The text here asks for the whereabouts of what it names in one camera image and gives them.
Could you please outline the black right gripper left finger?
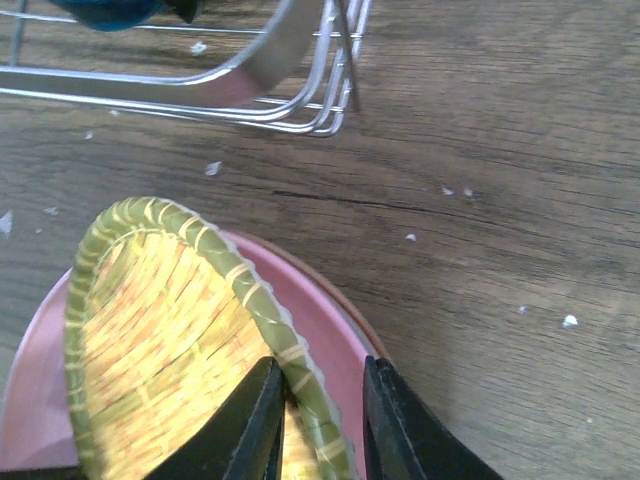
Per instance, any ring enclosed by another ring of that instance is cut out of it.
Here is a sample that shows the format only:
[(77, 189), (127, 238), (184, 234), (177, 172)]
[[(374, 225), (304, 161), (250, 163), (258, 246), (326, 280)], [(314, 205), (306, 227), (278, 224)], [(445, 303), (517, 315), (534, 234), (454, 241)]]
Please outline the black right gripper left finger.
[(147, 477), (279, 479), (285, 386), (275, 358), (261, 358), (205, 425)]

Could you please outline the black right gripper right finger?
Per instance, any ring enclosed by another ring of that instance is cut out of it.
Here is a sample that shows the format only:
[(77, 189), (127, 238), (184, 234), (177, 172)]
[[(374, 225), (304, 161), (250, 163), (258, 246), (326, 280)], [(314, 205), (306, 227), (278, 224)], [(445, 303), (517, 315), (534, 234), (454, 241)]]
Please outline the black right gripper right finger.
[(368, 479), (502, 480), (444, 426), (386, 358), (365, 359), (363, 441)]

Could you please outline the round woven bamboo tray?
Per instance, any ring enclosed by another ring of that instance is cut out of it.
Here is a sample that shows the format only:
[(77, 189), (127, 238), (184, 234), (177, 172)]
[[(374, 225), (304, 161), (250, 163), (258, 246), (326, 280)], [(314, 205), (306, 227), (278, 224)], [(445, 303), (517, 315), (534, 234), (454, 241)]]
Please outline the round woven bamboo tray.
[(234, 243), (168, 199), (130, 197), (91, 224), (69, 277), (64, 368), (91, 479), (140, 479), (263, 357), (289, 384), (286, 479), (355, 479), (353, 443), (309, 341)]

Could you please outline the pink plate with woven pattern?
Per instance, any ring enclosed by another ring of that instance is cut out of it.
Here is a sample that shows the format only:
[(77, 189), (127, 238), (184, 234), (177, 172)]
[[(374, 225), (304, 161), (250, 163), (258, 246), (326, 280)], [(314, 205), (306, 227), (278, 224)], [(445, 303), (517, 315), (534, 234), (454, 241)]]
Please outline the pink plate with woven pattern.
[[(360, 476), (366, 474), (362, 433), (362, 381), (366, 356), (387, 351), (375, 331), (325, 277), (297, 257), (248, 234), (226, 239), (252, 262), (278, 302), (292, 316), (322, 370), (355, 450)], [(15, 355), (1, 420), (1, 468), (22, 470), (77, 464), (63, 372), (63, 316), (69, 277), (63, 275), (34, 314)]]

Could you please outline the dark blue mug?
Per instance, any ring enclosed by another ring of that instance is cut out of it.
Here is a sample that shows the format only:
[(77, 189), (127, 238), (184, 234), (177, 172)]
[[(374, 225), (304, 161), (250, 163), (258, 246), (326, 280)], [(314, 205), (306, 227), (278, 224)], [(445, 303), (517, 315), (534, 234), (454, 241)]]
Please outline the dark blue mug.
[(130, 29), (158, 13), (192, 23), (205, 5), (198, 0), (53, 0), (80, 24), (102, 32)]

